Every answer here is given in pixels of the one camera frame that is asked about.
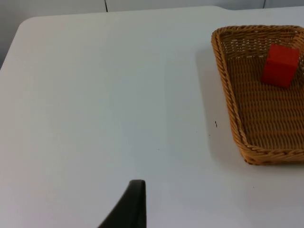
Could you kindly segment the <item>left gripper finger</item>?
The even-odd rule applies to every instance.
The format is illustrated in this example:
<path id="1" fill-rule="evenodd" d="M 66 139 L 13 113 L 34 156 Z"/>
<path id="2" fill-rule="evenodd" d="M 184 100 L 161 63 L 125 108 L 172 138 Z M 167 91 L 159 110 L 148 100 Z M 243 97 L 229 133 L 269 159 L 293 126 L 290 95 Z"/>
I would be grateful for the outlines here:
<path id="1" fill-rule="evenodd" d="M 99 225 L 101 228 L 147 227 L 146 183 L 131 180 L 112 211 Z"/>

